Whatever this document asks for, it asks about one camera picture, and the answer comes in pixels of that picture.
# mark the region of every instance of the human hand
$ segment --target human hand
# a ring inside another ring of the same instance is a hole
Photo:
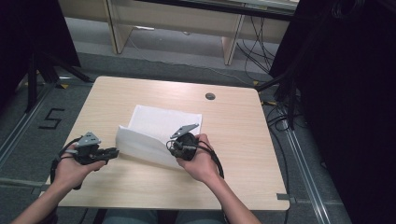
[[[198,138],[200,141],[199,146],[207,147],[207,145],[202,142],[210,146],[209,139],[205,133],[195,135],[195,138]],[[181,158],[177,158],[177,162],[192,176],[192,178],[204,182],[205,184],[213,178],[220,177],[218,167],[213,162],[211,155],[203,149],[197,148],[195,156],[191,161],[184,161]]]
[[[99,170],[106,164],[105,161],[97,161],[88,165],[81,165],[70,153],[64,153],[62,158],[64,159],[59,162],[56,168],[52,185],[68,191],[80,185],[90,172]]]

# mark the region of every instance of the forearm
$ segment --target forearm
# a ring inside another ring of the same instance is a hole
[[[38,223],[42,221],[58,205],[58,203],[69,192],[58,186],[51,185],[43,195],[27,207],[12,224]]]
[[[217,177],[205,182],[218,198],[225,215],[232,224],[260,223],[233,193],[224,179]]]

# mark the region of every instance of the hole in table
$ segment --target hole in table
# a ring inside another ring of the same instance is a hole
[[[205,97],[206,97],[206,99],[208,99],[208,100],[214,100],[214,99],[216,98],[216,95],[213,94],[212,92],[208,92],[208,93],[205,95]]]

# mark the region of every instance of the pant leg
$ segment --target pant leg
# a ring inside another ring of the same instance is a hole
[[[179,211],[176,224],[224,224],[221,211]]]
[[[157,224],[157,211],[139,209],[108,209],[104,224]]]

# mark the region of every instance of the black curtain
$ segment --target black curtain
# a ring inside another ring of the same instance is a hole
[[[35,51],[44,51],[72,66],[80,66],[57,0],[2,1],[0,111],[27,73],[29,58]]]
[[[287,31],[274,75],[288,66],[309,32],[309,26],[299,26]],[[352,222],[393,223],[396,15],[365,1],[359,17],[332,19],[328,32],[296,78],[305,117]]]

